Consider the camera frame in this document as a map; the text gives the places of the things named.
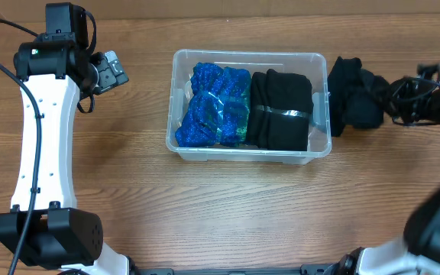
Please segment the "sparkly blue knit garment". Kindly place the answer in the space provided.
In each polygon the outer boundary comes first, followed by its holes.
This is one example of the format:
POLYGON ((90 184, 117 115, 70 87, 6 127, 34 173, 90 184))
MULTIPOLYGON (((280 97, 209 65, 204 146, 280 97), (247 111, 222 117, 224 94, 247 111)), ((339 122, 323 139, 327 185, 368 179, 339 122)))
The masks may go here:
POLYGON ((251 110, 250 72, 197 63, 190 82, 193 97, 175 133, 178 145, 238 147, 243 144, 251 110))

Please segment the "clear plastic storage bin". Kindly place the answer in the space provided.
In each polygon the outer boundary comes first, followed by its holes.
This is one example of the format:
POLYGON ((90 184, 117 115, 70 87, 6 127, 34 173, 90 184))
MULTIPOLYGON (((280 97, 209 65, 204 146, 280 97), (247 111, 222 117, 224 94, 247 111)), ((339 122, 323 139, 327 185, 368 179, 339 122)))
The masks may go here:
POLYGON ((260 161, 305 165, 311 160, 327 156, 332 150, 329 115, 327 63, 320 53, 242 52, 223 50, 182 49, 173 56, 170 104, 167 119, 166 146, 188 161, 227 160, 260 161), (238 148, 180 147, 175 132, 182 123, 193 97, 190 79, 197 63, 214 63, 222 68, 246 69, 250 73, 274 69, 280 73, 306 76, 312 84, 312 116, 306 151, 261 150, 255 146, 238 148))

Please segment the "black garment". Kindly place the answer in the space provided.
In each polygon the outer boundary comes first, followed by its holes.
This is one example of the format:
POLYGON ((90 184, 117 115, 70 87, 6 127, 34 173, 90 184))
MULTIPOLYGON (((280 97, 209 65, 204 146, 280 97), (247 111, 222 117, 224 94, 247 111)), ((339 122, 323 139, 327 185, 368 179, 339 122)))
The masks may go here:
POLYGON ((256 72, 246 143, 267 150, 306 151, 312 112, 312 84, 306 76, 273 69, 256 72))
POLYGON ((374 129, 383 124, 383 109, 377 100, 390 84, 362 68, 357 57, 339 57, 328 75, 331 133, 341 136, 347 125, 374 129))

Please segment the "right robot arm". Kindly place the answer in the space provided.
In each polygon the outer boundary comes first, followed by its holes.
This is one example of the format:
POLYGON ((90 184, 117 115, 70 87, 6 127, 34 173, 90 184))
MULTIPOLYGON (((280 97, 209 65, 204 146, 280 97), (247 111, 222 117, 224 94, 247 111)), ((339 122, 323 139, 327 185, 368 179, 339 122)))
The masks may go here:
MULTIPOLYGON (((414 77, 388 83, 339 57, 328 76, 332 135, 345 126, 378 128, 383 116, 401 126, 440 126, 440 66, 419 65, 414 77)), ((440 188, 409 217, 403 235, 378 247, 360 247, 326 274, 440 274, 440 188)))

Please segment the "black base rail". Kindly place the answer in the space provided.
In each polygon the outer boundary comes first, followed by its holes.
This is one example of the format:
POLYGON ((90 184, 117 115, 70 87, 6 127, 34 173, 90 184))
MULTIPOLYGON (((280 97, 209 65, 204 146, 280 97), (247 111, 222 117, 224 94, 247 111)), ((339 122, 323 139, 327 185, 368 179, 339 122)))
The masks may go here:
POLYGON ((334 264, 303 264, 301 267, 270 267, 248 269, 173 270, 170 268, 135 269, 134 275, 333 275, 334 264))

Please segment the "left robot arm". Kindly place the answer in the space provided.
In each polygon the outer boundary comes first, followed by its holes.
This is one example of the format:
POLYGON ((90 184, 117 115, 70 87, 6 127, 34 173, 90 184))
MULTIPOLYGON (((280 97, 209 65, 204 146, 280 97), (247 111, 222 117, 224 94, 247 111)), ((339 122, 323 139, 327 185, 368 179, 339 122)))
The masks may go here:
POLYGON ((83 99, 128 81, 112 51, 95 50, 92 14, 69 2, 47 5, 46 30, 22 44, 11 78, 24 105, 21 164, 0 242, 15 263, 62 274, 135 274, 112 250, 102 222, 77 206, 72 177, 73 123, 83 99))

